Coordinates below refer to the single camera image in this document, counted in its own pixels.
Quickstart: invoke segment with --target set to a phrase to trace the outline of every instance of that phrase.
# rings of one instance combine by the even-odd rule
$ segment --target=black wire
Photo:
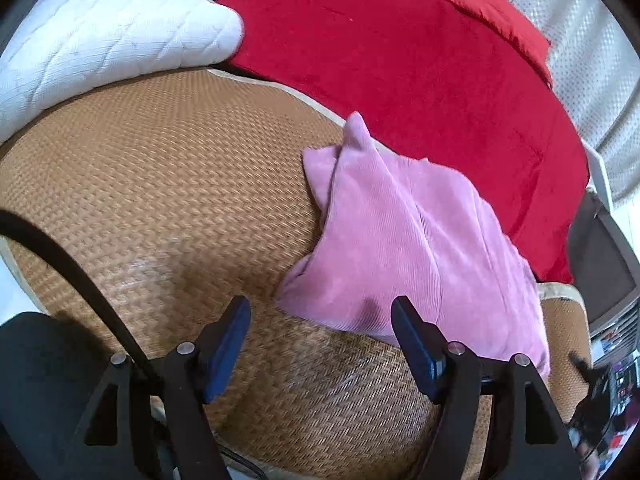
[[[227,446],[224,446],[219,442],[217,444],[218,444],[218,449],[220,450],[220,453],[228,456],[231,460],[234,460],[235,462],[238,462],[239,464],[247,468],[249,471],[255,474],[258,480],[269,480],[269,477],[265,475],[264,471],[260,469],[257,465],[255,465],[253,462],[250,462],[244,456],[238,455],[238,453],[236,453],[235,451],[232,451]]]
[[[132,357],[147,379],[161,384],[142,348],[122,322],[109,301],[86,275],[82,267],[46,233],[17,214],[0,209],[0,236],[10,238],[24,246],[60,274],[84,298],[111,333]]]
[[[580,465],[584,464],[585,462],[587,462],[587,460],[589,459],[589,457],[593,454],[594,451],[596,451],[596,449],[598,448],[598,446],[602,443],[602,441],[604,440],[604,437],[607,436],[607,430],[609,429],[609,424],[611,424],[611,421],[613,420],[613,415],[611,415],[609,417],[609,420],[607,421],[607,423],[605,424],[603,430],[602,430],[602,436],[600,437],[600,440],[598,441],[598,443],[593,446],[591,448],[591,451],[587,453],[587,456],[584,457],[582,459],[582,462],[580,462]]]

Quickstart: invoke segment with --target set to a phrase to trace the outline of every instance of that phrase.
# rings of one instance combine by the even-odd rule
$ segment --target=pink corduroy cloth
[[[358,113],[342,146],[306,149],[303,165],[322,236],[280,284],[282,310],[397,345],[391,303],[405,295],[447,340],[495,359],[522,352],[548,375],[536,281],[468,178],[379,153]]]

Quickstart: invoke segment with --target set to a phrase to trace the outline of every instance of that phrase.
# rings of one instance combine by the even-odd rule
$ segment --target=white pillow
[[[101,85],[231,56],[242,20],[210,0],[39,0],[0,57],[0,142]]]

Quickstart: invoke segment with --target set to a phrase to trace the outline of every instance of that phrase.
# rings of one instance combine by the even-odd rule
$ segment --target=woven rattan mat
[[[577,301],[556,298],[542,302],[552,373],[548,387],[562,420],[568,422],[589,387],[567,355],[576,352],[591,363],[591,342],[587,312]]]
[[[234,294],[250,298],[231,383],[207,408],[235,449],[299,474],[402,478],[437,410],[401,352],[287,317],[271,301],[316,239],[301,151],[340,140],[335,123],[281,89],[163,73],[80,96],[25,127],[0,161],[0,206],[61,243],[151,356],[194,339]],[[12,252],[52,315],[118,349],[66,282]],[[469,477],[489,415],[483,398]]]

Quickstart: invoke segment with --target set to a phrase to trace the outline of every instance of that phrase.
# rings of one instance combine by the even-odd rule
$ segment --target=red blanket
[[[357,110],[396,152],[461,171],[541,281],[572,281],[565,241],[586,156],[507,41],[446,0],[219,1],[244,20],[233,65],[342,117]]]

